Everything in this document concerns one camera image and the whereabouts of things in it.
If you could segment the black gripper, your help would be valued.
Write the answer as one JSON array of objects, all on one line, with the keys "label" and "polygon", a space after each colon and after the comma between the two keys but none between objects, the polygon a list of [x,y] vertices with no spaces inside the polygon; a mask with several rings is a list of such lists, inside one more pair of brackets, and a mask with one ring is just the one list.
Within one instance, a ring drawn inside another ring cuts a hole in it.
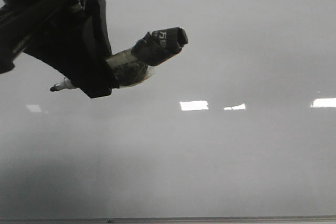
[{"label": "black gripper", "polygon": [[119,87],[106,62],[112,55],[106,0],[2,1],[1,73],[13,70],[25,50],[90,98],[109,96]]}]

